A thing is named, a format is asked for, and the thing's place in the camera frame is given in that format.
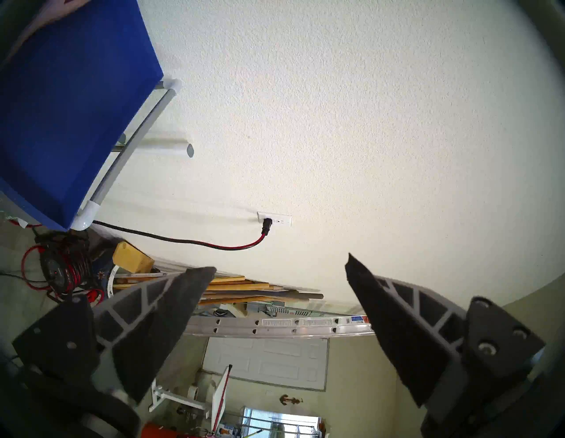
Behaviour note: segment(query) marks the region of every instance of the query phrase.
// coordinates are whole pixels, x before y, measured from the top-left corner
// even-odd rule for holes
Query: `white door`
[[[235,339],[211,337],[205,371],[295,388],[325,389],[327,339]]]

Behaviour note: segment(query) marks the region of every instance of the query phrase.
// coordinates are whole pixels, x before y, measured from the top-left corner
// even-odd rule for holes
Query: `ladder label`
[[[291,319],[262,319],[264,327],[290,327],[292,325]]]
[[[351,322],[353,324],[368,324],[369,318],[367,318],[365,315],[363,315],[363,316],[352,316]]]
[[[315,319],[304,319],[302,325],[304,327],[320,327],[320,326],[332,326],[334,318],[315,318]]]

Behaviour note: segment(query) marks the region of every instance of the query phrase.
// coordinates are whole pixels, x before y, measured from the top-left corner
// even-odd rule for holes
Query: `outlet cover plate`
[[[273,226],[290,227],[292,225],[292,216],[288,214],[265,213],[264,211],[257,212],[257,219],[259,223],[263,223],[263,219],[269,218],[273,220]]]

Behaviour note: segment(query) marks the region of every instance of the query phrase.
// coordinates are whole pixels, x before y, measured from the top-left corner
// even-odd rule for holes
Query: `white bracket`
[[[211,406],[206,403],[200,403],[196,400],[191,400],[186,397],[178,396],[177,394],[173,394],[172,392],[165,391],[162,386],[157,385],[157,382],[153,380],[151,382],[151,398],[153,399],[153,404],[149,406],[149,412],[153,412],[157,406],[159,406],[165,400],[172,400],[176,401],[177,403],[182,403],[186,406],[195,407],[196,409],[201,409],[205,412],[205,417],[208,418],[210,416],[210,408]]]

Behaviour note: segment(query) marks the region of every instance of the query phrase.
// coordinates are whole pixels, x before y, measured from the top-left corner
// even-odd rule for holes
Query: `window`
[[[242,436],[264,429],[263,432],[253,435],[253,438],[315,438],[319,436],[319,422],[319,417],[279,414],[246,407]]]

